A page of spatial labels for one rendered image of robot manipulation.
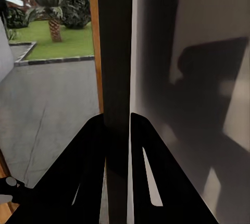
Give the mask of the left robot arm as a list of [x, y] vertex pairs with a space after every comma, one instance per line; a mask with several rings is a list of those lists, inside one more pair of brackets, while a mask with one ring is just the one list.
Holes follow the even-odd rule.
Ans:
[[25, 184], [14, 177], [0, 178], [0, 204], [12, 203], [21, 204], [30, 194], [32, 189], [25, 187]]

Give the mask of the poster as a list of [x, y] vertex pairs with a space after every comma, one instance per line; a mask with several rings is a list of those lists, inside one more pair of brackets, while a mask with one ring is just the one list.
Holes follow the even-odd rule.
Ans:
[[98, 0], [109, 224], [127, 224], [132, 0]]

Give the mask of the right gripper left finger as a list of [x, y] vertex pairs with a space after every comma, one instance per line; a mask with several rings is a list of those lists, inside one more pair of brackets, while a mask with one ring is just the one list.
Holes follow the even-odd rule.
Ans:
[[89, 119], [5, 224], [99, 224], [104, 114]]

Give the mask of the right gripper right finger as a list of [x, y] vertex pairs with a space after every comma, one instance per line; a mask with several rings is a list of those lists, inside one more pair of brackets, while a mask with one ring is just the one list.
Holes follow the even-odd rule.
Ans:
[[[143, 148], [163, 206], [151, 203]], [[150, 121], [131, 113], [134, 224], [219, 224]]]

